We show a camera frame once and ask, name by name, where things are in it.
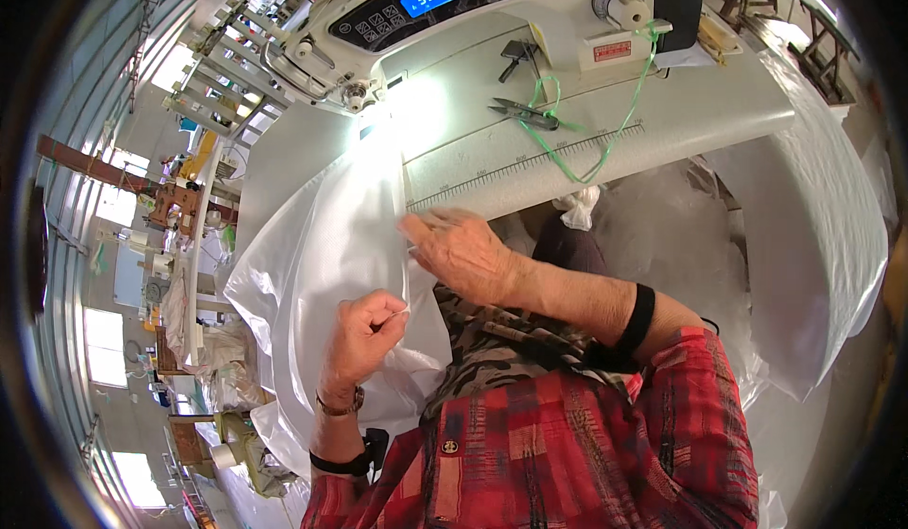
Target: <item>sewing machine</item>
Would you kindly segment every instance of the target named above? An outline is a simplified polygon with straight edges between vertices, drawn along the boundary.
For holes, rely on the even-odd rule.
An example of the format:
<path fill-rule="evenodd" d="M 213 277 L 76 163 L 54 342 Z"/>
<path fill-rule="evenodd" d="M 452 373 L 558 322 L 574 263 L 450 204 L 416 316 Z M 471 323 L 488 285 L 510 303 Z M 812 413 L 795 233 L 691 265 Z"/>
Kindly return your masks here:
<path fill-rule="evenodd" d="M 382 65 L 389 56 L 460 24 L 482 28 L 491 13 L 505 13 L 528 24 L 541 49 L 539 74 L 588 90 L 615 80 L 600 70 L 649 57 L 651 43 L 635 31 L 651 20 L 656 32 L 667 33 L 661 51 L 691 46 L 701 1 L 318 0 L 297 31 L 269 43 L 260 64 L 298 100 L 359 113 L 385 99 L 394 80 Z"/>

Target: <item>green thread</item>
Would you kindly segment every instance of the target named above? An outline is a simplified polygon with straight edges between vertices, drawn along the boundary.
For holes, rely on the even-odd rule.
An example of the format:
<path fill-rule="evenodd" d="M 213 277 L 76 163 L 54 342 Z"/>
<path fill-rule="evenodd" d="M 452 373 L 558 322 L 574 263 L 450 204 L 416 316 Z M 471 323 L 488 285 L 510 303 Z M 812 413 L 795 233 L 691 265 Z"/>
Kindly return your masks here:
<path fill-rule="evenodd" d="M 649 58 L 646 59 L 646 64 L 643 67 L 643 71 L 640 73 L 640 79 L 637 81 L 637 88 L 634 90 L 634 97 L 631 98 L 628 114 L 625 117 L 625 120 L 621 122 L 621 127 L 619 127 L 619 130 L 616 131 L 615 135 L 608 141 L 608 146 L 602 152 L 602 156 L 599 158 L 599 162 L 596 163 L 596 166 L 593 167 L 593 169 L 588 172 L 588 174 L 584 178 L 581 179 L 576 174 L 574 174 L 574 172 L 564 162 L 564 160 L 561 160 L 561 157 L 559 157 L 558 154 L 554 150 L 552 150 L 551 147 L 549 147 L 549 144 L 546 143 L 542 139 L 542 137 L 540 137 L 539 134 L 536 133 L 535 130 L 530 128 L 524 121 L 520 121 L 520 125 L 523 126 L 523 129 L 527 130 L 527 133 L 532 135 L 533 139 L 535 139 L 539 143 L 539 145 L 546 150 L 546 153 L 551 157 L 551 160 L 555 161 L 555 164 L 559 166 L 561 171 L 564 172 L 572 182 L 579 182 L 581 184 L 589 184 L 590 182 L 592 182 L 592 180 L 596 177 L 596 174 L 598 174 L 598 172 L 602 170 L 603 165 L 606 164 L 606 160 L 608 159 L 608 155 L 612 152 L 612 147 L 615 145 L 615 141 L 621 138 L 621 133 L 623 133 L 625 127 L 628 126 L 630 116 L 632 116 L 634 114 L 634 111 L 637 109 L 637 98 L 639 98 L 640 90 L 643 88 L 643 81 L 646 79 L 646 73 L 649 71 L 649 66 L 653 63 L 653 58 L 655 58 L 655 42 L 658 40 L 660 35 L 663 35 L 662 33 L 657 33 L 655 31 L 652 21 L 646 24 L 646 31 L 648 32 L 646 39 L 652 43 L 653 47 L 649 51 Z M 635 31 L 635 35 L 641 35 L 641 32 Z M 558 110 L 559 104 L 561 103 L 561 84 L 559 83 L 559 79 L 555 76 L 546 76 L 544 78 L 539 78 L 539 80 L 536 81 L 536 90 L 535 92 L 533 92 L 533 99 L 530 100 L 528 106 L 531 108 L 536 106 L 536 103 L 539 100 L 539 96 L 542 95 L 542 82 L 547 80 L 555 82 L 556 98 L 555 105 L 552 106 L 552 109 L 548 110 L 547 112 L 543 112 L 543 115 L 557 119 L 555 117 L 555 112 Z M 568 121 L 562 120 L 559 121 L 562 126 L 567 127 L 570 130 L 585 130 L 584 126 L 577 123 L 570 123 Z"/>

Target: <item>red plaid shirt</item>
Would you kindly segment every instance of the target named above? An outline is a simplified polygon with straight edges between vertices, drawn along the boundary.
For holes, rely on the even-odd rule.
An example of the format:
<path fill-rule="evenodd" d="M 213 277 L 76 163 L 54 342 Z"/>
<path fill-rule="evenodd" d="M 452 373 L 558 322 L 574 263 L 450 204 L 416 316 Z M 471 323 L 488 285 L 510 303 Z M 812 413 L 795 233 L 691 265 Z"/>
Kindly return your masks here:
<path fill-rule="evenodd" d="M 681 329 L 633 405 L 553 372 L 445 404 L 381 478 L 315 480 L 302 527 L 755 527 L 757 485 L 719 339 Z"/>

